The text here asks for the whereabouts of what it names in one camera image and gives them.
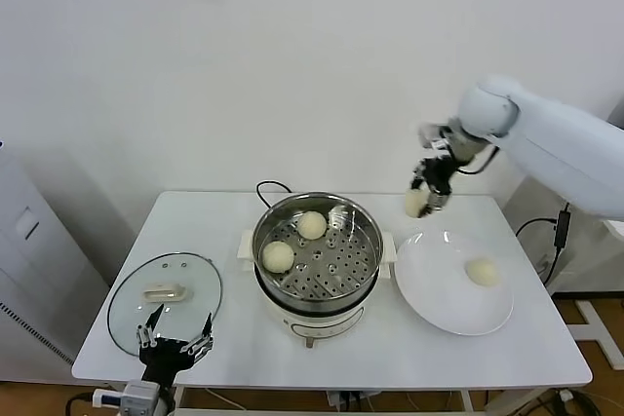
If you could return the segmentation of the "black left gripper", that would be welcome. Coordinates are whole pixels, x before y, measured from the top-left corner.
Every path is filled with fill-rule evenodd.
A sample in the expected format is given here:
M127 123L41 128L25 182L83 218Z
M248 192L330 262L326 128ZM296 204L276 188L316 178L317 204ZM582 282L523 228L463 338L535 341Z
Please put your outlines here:
M186 341L169 338L157 338L154 328L164 310L158 306L148 317L145 324L136 328L139 343L139 361L145 365L142 380L175 380L181 371L190 369L195 359L189 354L200 354L204 349L210 351L213 346L213 314L209 313L198 337Z

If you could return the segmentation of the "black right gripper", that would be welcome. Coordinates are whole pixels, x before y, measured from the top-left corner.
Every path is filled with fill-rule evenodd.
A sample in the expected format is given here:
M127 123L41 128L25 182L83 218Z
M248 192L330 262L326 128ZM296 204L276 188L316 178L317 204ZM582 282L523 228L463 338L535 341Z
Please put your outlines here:
M449 195L436 192L451 191L450 180L457 169L458 164L451 156L425 158L419 162L409 189L418 191L424 186L429 188L430 193L421 209L422 216L428 216L446 206Z

